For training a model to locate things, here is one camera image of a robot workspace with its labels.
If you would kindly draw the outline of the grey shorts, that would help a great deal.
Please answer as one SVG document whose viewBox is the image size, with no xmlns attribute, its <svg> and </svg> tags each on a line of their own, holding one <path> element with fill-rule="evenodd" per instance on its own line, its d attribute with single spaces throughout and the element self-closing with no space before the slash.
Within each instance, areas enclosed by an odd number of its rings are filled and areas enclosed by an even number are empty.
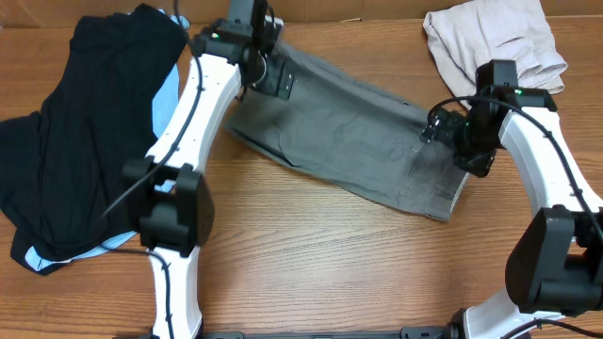
<svg viewBox="0 0 603 339">
<path fill-rule="evenodd" d="M 247 93 L 224 127 L 275 162 L 400 211 L 449 220 L 468 178 L 424 143 L 427 110 L 287 44 L 290 97 Z"/>
</svg>

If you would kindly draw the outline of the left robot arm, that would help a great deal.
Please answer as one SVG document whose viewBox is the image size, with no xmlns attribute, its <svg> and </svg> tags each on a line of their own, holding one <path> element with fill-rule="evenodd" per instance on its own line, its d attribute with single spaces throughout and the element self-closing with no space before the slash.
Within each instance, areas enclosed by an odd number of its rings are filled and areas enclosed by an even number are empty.
<svg viewBox="0 0 603 339">
<path fill-rule="evenodd" d="M 198 261 L 215 216 L 207 159 L 227 109 L 248 89 L 289 98 L 295 77 L 274 52 L 283 29 L 266 0 L 231 2 L 227 17 L 189 39 L 187 81 L 166 129 L 123 167 L 119 201 L 153 270 L 151 338 L 203 335 Z"/>
</svg>

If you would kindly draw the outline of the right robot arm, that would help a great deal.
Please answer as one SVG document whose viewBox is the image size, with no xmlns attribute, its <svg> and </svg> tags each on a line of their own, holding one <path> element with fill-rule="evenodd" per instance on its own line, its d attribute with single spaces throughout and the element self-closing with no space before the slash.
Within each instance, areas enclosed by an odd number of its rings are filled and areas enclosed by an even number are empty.
<svg viewBox="0 0 603 339">
<path fill-rule="evenodd" d="M 477 177 L 506 150 L 533 219 L 507 260 L 503 289 L 445 326 L 405 327 L 403 338 L 527 338 L 534 328 L 566 328 L 566 317 L 602 308 L 602 200 L 564 141 L 551 95 L 520 87 L 511 60 L 480 66 L 476 80 L 476 93 L 465 97 L 468 113 L 436 104 L 421 138 L 445 144 L 454 165 Z"/>
</svg>

